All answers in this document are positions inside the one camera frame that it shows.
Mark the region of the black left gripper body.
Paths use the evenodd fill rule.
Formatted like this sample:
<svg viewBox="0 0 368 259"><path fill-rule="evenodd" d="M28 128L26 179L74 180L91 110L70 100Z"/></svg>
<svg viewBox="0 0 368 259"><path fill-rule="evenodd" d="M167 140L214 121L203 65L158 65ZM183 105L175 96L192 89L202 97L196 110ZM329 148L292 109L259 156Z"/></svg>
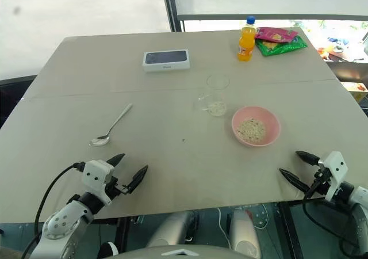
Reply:
<svg viewBox="0 0 368 259"><path fill-rule="evenodd" d="M115 199L120 194L129 194L129 189L125 185L120 185L118 178L112 176L110 182L106 184L105 193L110 199Z"/></svg>

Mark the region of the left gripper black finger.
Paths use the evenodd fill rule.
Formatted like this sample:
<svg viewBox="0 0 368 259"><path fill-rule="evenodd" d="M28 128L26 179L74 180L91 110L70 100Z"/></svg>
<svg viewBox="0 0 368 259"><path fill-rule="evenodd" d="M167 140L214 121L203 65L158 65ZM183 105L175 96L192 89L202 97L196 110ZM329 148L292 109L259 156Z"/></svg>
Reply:
<svg viewBox="0 0 368 259"><path fill-rule="evenodd" d="M108 163L109 165L112 165L113 167L116 167L124 157L125 157L124 153L118 154L108 159L106 163Z"/></svg>
<svg viewBox="0 0 368 259"><path fill-rule="evenodd" d="M142 167L132 178L132 181L127 186L128 194L131 194L142 182L146 172L148 170L148 165Z"/></svg>

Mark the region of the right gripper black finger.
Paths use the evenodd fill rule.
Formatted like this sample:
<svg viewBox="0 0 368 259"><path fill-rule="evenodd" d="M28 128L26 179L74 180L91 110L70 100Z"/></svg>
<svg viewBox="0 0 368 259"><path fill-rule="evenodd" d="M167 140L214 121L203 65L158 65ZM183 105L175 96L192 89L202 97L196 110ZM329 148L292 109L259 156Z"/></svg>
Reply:
<svg viewBox="0 0 368 259"><path fill-rule="evenodd" d="M290 184L292 184L302 193L306 194L308 190L310 189L310 187L307 184L300 181L300 179L295 174L291 173L290 171L282 169L282 168L279 168L279 171Z"/></svg>
<svg viewBox="0 0 368 259"><path fill-rule="evenodd" d="M296 151L296 155L305 163L311 166L318 166L320 158L306 151Z"/></svg>

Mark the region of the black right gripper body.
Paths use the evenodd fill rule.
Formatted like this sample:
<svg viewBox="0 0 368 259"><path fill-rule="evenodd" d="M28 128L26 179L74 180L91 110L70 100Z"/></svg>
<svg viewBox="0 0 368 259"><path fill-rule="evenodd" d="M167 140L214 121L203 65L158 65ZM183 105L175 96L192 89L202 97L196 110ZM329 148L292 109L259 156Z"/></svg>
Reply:
<svg viewBox="0 0 368 259"><path fill-rule="evenodd" d="M319 193L325 195L329 188L329 181L331 178L331 172L329 168L325 167L322 163L318 161L307 161L307 164L311 166L317 166L318 170L314 174L314 180L310 185L305 186L304 198L311 198L314 193Z"/></svg>

